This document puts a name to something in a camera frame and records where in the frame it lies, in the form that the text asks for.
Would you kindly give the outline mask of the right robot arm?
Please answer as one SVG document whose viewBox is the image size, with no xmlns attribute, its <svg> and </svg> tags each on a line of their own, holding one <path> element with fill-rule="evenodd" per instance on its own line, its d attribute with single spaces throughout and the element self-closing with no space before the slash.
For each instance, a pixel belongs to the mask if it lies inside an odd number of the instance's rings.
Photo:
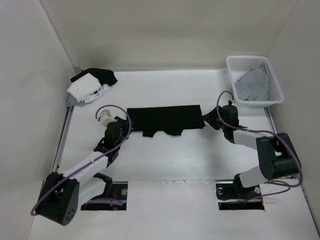
<svg viewBox="0 0 320 240">
<path fill-rule="evenodd" d="M 203 119 L 213 129 L 222 130 L 230 143 L 257 152 L 258 166 L 234 176 L 231 190 L 236 197 L 243 198 L 251 187 L 264 183 L 283 186 L 278 178 L 291 175 L 299 175 L 294 188 L 301 184 L 302 166 L 288 134 L 252 130 L 240 125 L 238 109 L 234 105 L 218 105 Z"/>
</svg>

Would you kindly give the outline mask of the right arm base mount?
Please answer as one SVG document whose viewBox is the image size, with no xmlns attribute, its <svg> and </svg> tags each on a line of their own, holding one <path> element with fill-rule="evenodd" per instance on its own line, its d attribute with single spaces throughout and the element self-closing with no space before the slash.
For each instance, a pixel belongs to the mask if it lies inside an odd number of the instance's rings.
<svg viewBox="0 0 320 240">
<path fill-rule="evenodd" d="M 220 211 L 265 210 L 262 198 L 252 199 L 262 195 L 259 185 L 242 188 L 240 191 L 228 181 L 218 181 L 215 186 Z"/>
</svg>

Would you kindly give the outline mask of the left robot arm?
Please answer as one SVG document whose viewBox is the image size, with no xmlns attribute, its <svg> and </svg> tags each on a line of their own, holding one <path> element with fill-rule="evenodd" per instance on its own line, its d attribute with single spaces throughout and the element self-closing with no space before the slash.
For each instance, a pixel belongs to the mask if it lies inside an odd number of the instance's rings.
<svg viewBox="0 0 320 240">
<path fill-rule="evenodd" d="M 90 204 L 123 205 L 123 200 L 111 197 L 113 180 L 102 170 L 116 160 L 131 128 L 129 120 L 117 117 L 107 124 L 104 137 L 85 160 L 63 173 L 50 173 L 31 215 L 66 226 L 80 207 Z"/>
</svg>

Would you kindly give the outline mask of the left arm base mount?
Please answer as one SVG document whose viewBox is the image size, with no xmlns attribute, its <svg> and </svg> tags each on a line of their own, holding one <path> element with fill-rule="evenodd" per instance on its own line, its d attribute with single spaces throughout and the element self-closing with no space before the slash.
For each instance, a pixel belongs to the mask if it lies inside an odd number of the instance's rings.
<svg viewBox="0 0 320 240">
<path fill-rule="evenodd" d="M 129 184 L 95 174 L 80 188 L 78 207 L 82 211 L 125 211 Z"/>
</svg>

